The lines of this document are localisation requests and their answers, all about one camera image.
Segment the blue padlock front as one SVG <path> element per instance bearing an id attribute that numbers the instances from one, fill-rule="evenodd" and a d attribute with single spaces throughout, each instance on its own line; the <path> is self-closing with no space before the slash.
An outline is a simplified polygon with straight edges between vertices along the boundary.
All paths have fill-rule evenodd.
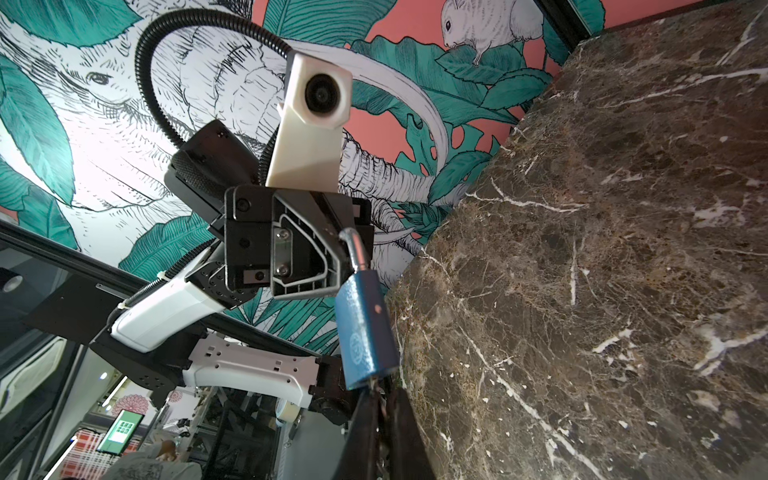
<path id="1" fill-rule="evenodd" d="M 362 237 L 346 228 L 340 239 L 349 251 L 352 274 L 339 289 L 334 307 L 346 388 L 354 390 L 393 374 L 401 358 L 379 276 L 370 266 Z"/>

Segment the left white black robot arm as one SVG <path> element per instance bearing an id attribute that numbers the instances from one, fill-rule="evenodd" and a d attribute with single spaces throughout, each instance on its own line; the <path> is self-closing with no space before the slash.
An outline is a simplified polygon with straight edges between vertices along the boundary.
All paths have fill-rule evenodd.
<path id="1" fill-rule="evenodd" d="M 192 27 L 240 34 L 286 60 L 281 121 L 260 156 L 218 120 L 183 138 L 162 110 L 153 57 L 166 37 Z M 157 17 L 137 40 L 135 79 L 146 111 L 122 123 L 116 138 L 152 127 L 169 139 L 176 152 L 167 188 L 202 217 L 211 238 L 116 306 L 92 339 L 94 351 L 148 388 L 156 406 L 177 386 L 227 387 L 276 397 L 338 425 L 375 420 L 382 358 L 371 343 L 379 301 L 369 266 L 372 207 L 319 180 L 334 154 L 331 136 L 349 112 L 349 74 L 231 13 L 180 9 Z M 280 355 L 204 332 L 203 318 L 263 289 L 286 301 L 334 297 L 340 355 Z"/>

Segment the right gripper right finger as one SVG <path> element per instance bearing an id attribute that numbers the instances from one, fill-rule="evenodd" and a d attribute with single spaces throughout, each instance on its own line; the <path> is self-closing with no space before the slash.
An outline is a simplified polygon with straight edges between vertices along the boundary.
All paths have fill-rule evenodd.
<path id="1" fill-rule="evenodd" d="M 435 480 L 407 392 L 392 380 L 383 384 L 383 478 Z"/>

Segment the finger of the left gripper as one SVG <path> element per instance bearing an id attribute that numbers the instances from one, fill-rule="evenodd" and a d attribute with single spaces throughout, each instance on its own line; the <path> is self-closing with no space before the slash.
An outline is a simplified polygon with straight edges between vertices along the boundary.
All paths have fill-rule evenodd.
<path id="1" fill-rule="evenodd" d="M 338 193 L 277 190 L 272 197 L 270 289 L 277 300 L 333 297 L 351 272 L 339 234 L 354 225 Z"/>

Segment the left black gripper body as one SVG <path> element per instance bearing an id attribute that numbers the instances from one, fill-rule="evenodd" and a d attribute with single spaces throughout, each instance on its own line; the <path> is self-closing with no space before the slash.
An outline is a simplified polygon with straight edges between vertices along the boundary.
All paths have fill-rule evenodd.
<path id="1" fill-rule="evenodd" d="M 226 285 L 231 290 L 270 289 L 272 197 L 277 190 L 292 189 L 240 185 L 225 193 L 224 257 Z M 371 202 L 347 197 L 352 200 L 354 216 L 354 225 L 348 228 L 358 231 L 367 252 L 371 253 L 374 231 Z"/>

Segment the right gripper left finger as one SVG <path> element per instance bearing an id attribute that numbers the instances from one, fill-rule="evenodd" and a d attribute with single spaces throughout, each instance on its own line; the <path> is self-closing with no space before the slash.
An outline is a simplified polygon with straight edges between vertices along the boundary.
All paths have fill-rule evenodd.
<path id="1" fill-rule="evenodd" d="M 376 479 L 379 474 L 381 396 L 377 383 L 361 395 L 349 439 L 348 479 Z"/>

